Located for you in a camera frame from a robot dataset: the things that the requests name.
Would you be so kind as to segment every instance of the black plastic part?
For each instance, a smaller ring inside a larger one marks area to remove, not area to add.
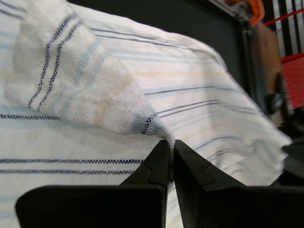
[[[247,187],[179,140],[174,179],[184,228],[304,227],[304,188]]]
[[[283,104],[283,98],[279,93],[270,94],[267,96],[268,113],[274,114],[280,110]]]
[[[304,106],[298,107],[294,109],[294,119],[300,121],[304,124]]]
[[[165,228],[169,144],[160,141],[120,186],[45,186],[16,203],[22,228]]]
[[[304,145],[303,144],[291,144],[289,146],[283,146],[283,151],[294,157],[304,165]]]
[[[122,184],[159,184],[167,187],[170,146],[166,140],[161,140],[143,161],[140,167]]]
[[[283,126],[278,127],[278,129],[292,139],[302,136],[301,132],[288,122],[284,123]]]
[[[277,183],[286,186],[304,186],[304,163],[299,162],[293,156],[284,160],[284,172],[278,178]]]

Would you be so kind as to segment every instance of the wooden surface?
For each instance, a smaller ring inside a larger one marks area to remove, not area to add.
[[[263,23],[256,25],[258,30],[258,40],[260,45],[260,57],[262,68],[266,77],[267,93],[276,92],[276,77],[282,71],[280,50],[276,34]],[[283,122],[282,113],[276,112],[270,116],[276,126],[281,126]]]

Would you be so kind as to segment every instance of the white towel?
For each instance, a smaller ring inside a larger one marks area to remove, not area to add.
[[[211,47],[63,0],[0,0],[0,21],[1,227],[35,187],[121,183],[171,132],[247,185],[280,175],[290,140]]]

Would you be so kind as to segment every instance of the orange object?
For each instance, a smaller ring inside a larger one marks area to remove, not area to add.
[[[250,21],[250,26],[254,26],[260,22],[265,16],[265,10],[262,0],[249,0],[253,12],[253,18]]]
[[[225,3],[229,6],[233,6],[243,1],[245,0],[225,0]],[[253,12],[253,17],[250,21],[250,26],[254,26],[258,22],[260,22],[265,16],[264,5],[262,0],[249,0],[249,4]]]

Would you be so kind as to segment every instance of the fabric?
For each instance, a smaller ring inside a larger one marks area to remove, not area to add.
[[[280,175],[290,140],[206,44],[63,0],[0,0],[0,21],[1,227],[26,191],[119,184],[163,138],[247,185]]]

